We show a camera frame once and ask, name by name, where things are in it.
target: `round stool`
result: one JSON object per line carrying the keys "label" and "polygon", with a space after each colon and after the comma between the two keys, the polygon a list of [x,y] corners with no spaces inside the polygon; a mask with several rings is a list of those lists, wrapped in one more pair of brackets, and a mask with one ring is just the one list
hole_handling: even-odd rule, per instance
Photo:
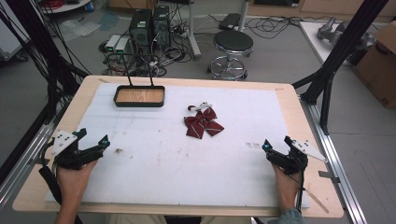
{"label": "round stool", "polygon": [[253,40],[250,36],[235,30],[226,30],[217,33],[213,39],[216,49],[227,53],[227,56],[220,56],[210,63],[207,72],[213,74],[213,79],[217,77],[237,80],[245,79],[248,71],[241,61],[233,57],[234,55],[249,56],[253,51]]}

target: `human hand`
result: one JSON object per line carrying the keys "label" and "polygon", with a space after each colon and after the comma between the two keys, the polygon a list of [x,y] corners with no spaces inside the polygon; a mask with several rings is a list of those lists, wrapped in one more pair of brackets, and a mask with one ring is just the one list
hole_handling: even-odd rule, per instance
{"label": "human hand", "polygon": [[88,185],[93,167],[97,161],[92,161],[80,170],[68,170],[62,167],[56,169],[59,187],[62,193],[62,206],[55,223],[74,223],[78,206]]}
{"label": "human hand", "polygon": [[283,213],[287,209],[295,208],[294,200],[296,198],[299,184],[300,175],[285,175],[283,170],[272,164],[276,176],[276,190],[279,199],[279,208]]}

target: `red bow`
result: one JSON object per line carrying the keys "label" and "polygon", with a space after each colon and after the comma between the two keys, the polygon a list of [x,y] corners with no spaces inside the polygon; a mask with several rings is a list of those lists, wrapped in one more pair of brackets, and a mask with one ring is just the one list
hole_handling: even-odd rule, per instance
{"label": "red bow", "polygon": [[204,112],[197,110],[195,117],[184,118],[187,126],[186,135],[202,139],[204,130],[210,135],[215,135],[224,130],[224,128],[212,119],[216,119],[216,113],[212,107],[208,107]]}

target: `sleeve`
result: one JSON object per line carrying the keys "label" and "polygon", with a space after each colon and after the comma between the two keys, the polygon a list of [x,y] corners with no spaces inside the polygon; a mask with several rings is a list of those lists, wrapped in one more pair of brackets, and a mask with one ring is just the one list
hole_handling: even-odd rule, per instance
{"label": "sleeve", "polygon": [[279,218],[269,220],[268,224],[306,224],[306,222],[297,209],[288,209]]}

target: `cardboard box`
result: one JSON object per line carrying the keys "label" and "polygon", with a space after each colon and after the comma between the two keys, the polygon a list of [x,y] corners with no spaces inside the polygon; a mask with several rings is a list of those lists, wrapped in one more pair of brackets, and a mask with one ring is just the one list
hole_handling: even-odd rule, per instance
{"label": "cardboard box", "polygon": [[108,5],[111,8],[137,9],[149,8],[153,9],[158,3],[158,0],[110,0]]}
{"label": "cardboard box", "polygon": [[355,74],[384,107],[396,108],[396,21],[376,32],[375,38]]}

